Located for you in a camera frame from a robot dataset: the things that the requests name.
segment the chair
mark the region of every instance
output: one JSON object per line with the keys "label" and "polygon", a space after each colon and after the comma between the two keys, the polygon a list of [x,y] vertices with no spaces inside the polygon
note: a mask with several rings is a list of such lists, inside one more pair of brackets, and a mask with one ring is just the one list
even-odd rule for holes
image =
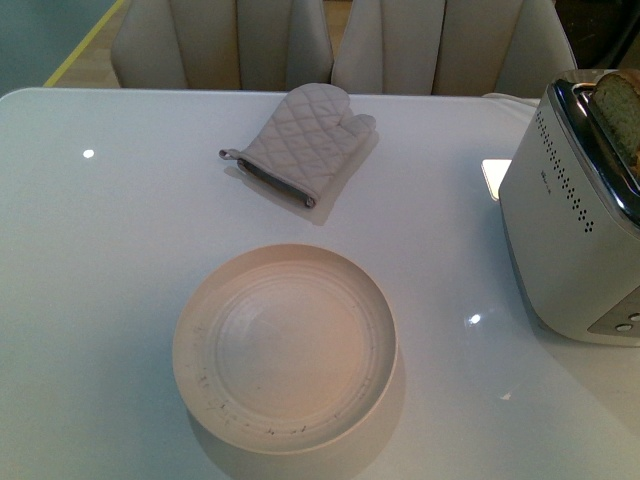
{"label": "chair", "polygon": [[122,87],[288,91],[333,53],[322,0],[132,0],[111,63]]}
{"label": "chair", "polygon": [[332,83],[350,93],[539,98],[575,68],[551,0],[353,0]]}

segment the quilted oven mitt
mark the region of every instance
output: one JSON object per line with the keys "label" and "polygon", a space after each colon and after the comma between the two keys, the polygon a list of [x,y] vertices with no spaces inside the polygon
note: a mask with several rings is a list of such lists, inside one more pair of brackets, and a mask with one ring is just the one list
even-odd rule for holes
{"label": "quilted oven mitt", "polygon": [[245,150],[220,157],[313,208],[375,126],[369,115],[351,115],[344,90],[309,83],[284,97]]}

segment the wooden floor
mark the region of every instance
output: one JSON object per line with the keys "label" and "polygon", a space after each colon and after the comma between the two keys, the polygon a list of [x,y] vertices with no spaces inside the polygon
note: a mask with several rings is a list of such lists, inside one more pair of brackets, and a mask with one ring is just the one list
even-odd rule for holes
{"label": "wooden floor", "polygon": [[[129,8],[130,0],[124,3],[109,17],[102,28],[90,39],[89,43],[79,52],[72,54],[73,60],[66,70],[63,70],[53,86],[75,88],[118,88],[118,81],[111,68],[109,60],[111,42],[113,41],[122,19]],[[347,24],[351,2],[325,1],[325,14],[329,27],[329,36],[337,52],[342,33]]]}

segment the glossy table surface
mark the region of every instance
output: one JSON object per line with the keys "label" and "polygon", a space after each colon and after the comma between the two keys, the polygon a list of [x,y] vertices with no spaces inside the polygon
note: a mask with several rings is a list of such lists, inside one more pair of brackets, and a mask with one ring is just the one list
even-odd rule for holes
{"label": "glossy table surface", "polygon": [[[281,98],[0,100],[0,478],[638,478],[640,350],[562,338],[527,312],[481,170],[514,154],[534,108],[352,96],[377,138],[306,210],[217,155],[245,147]],[[209,435],[172,372],[200,282],[278,243],[368,272],[400,348],[367,422],[296,457]]]}

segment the upholstered chair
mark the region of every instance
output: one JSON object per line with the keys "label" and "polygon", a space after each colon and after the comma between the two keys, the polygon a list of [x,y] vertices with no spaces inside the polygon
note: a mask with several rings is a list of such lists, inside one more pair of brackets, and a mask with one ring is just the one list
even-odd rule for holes
{"label": "upholstered chair", "polygon": [[333,53],[322,0],[132,0],[111,62],[122,87],[286,91]]}
{"label": "upholstered chair", "polygon": [[575,68],[552,0],[353,0],[332,83],[350,93],[540,97]]}

